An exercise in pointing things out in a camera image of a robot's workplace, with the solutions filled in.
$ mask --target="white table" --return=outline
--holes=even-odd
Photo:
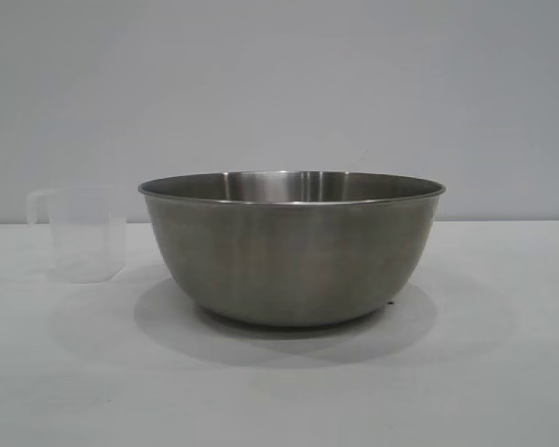
[[[151,229],[58,283],[0,226],[0,447],[559,446],[559,222],[436,223],[386,312],[320,333],[197,312]]]

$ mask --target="mixing bowl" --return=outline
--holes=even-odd
[[[271,326],[361,317],[406,283],[444,187],[384,174],[222,172],[143,183],[178,285],[222,316]]]

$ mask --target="gray wall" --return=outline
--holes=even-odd
[[[0,222],[40,187],[236,169],[558,219],[559,0],[0,0]]]

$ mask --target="bowl exterior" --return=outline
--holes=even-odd
[[[414,271],[438,202],[145,199],[164,261],[196,303],[286,327],[332,324],[384,306]]]

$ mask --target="plastic measuring cup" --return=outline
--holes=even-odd
[[[120,186],[80,186],[35,191],[27,197],[27,223],[47,204],[56,274],[70,282],[100,282],[124,267],[126,210]]]

